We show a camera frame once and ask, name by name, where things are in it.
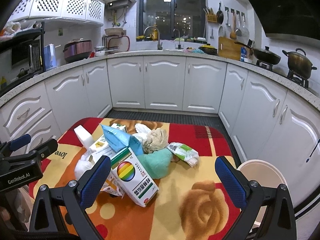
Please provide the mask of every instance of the cutting board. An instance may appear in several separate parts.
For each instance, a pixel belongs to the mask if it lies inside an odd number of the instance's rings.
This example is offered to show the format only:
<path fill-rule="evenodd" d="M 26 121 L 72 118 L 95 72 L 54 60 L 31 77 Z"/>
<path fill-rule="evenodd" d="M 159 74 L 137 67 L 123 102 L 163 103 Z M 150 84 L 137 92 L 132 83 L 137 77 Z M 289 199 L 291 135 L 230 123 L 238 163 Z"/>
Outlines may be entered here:
<path fill-rule="evenodd" d="M 241 45 L 235 44 L 236 40 L 219 37 L 218 56 L 240 60 Z"/>

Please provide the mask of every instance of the yellow polka dot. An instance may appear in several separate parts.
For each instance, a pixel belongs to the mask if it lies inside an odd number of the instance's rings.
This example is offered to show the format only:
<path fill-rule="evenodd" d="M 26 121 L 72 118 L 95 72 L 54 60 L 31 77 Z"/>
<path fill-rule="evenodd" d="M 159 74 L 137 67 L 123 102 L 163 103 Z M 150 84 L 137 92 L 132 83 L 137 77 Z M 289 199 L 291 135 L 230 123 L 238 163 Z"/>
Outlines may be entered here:
<path fill-rule="evenodd" d="M 114 216 L 115 212 L 116 212 L 115 206 L 111 203 L 106 203 L 100 209 L 100 216 L 103 219 L 110 219 Z"/>
<path fill-rule="evenodd" d="M 95 210 L 97 209 L 97 202 L 95 201 L 93 203 L 93 205 L 90 208 L 87 208 L 85 211 L 87 212 L 87 214 L 92 214 L 93 212 L 95 212 Z"/>

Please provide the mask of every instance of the red and yellow tablecloth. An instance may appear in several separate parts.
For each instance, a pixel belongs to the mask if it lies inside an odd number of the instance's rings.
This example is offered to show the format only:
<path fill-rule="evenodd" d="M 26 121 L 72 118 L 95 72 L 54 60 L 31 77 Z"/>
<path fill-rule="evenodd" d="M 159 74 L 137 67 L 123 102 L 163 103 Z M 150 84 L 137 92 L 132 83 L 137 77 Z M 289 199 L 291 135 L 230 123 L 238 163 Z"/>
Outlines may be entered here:
<path fill-rule="evenodd" d="M 93 206 L 86 211 L 103 236 L 111 240 L 221 240 L 230 229 L 240 210 L 231 202 L 214 163 L 218 156 L 226 156 L 234 165 L 223 135 L 214 128 L 198 125 L 161 123 L 109 118 L 85 118 L 74 124 L 58 140 L 55 154 L 43 160 L 44 176 L 29 185 L 35 197 L 39 187 L 65 186 L 75 179 L 74 168 L 86 152 L 73 129 L 82 125 L 95 140 L 102 135 L 99 124 L 119 123 L 128 133 L 136 132 L 135 124 L 143 123 L 150 129 L 161 127 L 169 133 L 170 142 L 180 142 L 198 151 L 200 161 L 191 168 L 183 161 L 170 163 L 169 175 L 155 180 L 159 192 L 146 208 L 136 205 L 127 195 L 111 197 L 100 192 Z M 73 226 L 67 225 L 76 234 Z"/>

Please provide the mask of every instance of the faucet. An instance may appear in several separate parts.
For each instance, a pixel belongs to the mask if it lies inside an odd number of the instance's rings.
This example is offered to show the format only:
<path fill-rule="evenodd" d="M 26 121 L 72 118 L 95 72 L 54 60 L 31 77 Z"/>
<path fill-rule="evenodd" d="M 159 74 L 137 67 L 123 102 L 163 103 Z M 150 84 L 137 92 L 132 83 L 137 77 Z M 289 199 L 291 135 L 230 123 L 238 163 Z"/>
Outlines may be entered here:
<path fill-rule="evenodd" d="M 147 27 L 147 28 L 144 30 L 143 35 L 146 35 L 146 30 L 149 29 L 149 28 L 154 28 L 154 29 L 156 29 L 156 30 L 158 31 L 158 50 L 162 50 L 162 42 L 161 42 L 161 44 L 160 44 L 160 31 L 158 30 L 157 27 L 154 27 L 154 26 L 149 26 L 149 27 Z"/>
<path fill-rule="evenodd" d="M 178 47 L 175 47 L 176 49 L 181 49 L 181 45 L 180 45 L 180 31 L 178 29 L 173 29 L 173 33 L 174 31 L 177 30 L 178 31 L 178 34 L 179 34 L 179 45 Z"/>

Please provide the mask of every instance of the red dot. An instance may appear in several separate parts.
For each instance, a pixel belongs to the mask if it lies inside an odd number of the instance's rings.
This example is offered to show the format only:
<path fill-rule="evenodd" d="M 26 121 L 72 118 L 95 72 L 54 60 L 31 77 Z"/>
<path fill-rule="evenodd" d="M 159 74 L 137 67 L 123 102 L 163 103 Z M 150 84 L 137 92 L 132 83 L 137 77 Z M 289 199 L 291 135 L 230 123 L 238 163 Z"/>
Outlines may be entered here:
<path fill-rule="evenodd" d="M 108 229 L 106 228 L 105 225 L 97 225 L 96 229 L 98 230 L 98 232 L 100 233 L 100 235 L 102 236 L 103 239 L 105 239 L 108 235 Z"/>

